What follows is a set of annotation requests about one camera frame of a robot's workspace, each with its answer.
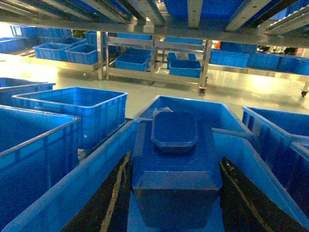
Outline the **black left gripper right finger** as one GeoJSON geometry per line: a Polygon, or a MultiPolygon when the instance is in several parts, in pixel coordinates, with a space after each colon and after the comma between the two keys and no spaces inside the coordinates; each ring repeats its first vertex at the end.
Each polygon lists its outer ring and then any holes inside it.
{"type": "Polygon", "coordinates": [[[307,232],[279,208],[231,160],[219,162],[220,208],[226,232],[307,232]]]}

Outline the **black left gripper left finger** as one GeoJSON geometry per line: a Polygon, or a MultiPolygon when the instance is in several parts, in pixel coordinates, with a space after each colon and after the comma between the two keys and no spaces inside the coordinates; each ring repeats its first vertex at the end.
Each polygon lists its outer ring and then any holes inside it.
{"type": "Polygon", "coordinates": [[[126,232],[132,179],[127,152],[63,232],[126,232]]]}

